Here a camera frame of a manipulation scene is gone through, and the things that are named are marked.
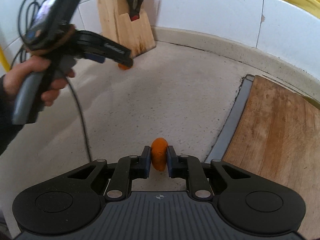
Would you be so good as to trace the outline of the person's left hand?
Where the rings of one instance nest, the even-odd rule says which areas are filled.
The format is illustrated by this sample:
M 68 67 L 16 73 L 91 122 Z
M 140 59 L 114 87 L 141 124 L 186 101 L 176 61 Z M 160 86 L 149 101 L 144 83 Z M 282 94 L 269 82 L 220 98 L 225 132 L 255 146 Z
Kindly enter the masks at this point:
M 3 89 L 7 96 L 14 100 L 21 98 L 35 99 L 40 97 L 45 106 L 51 106 L 64 89 L 68 82 L 65 78 L 59 78 L 49 85 L 46 90 L 41 87 L 46 70 L 51 65 L 49 59 L 39 56 L 32 56 L 27 61 L 20 63 L 12 68 L 3 77 Z

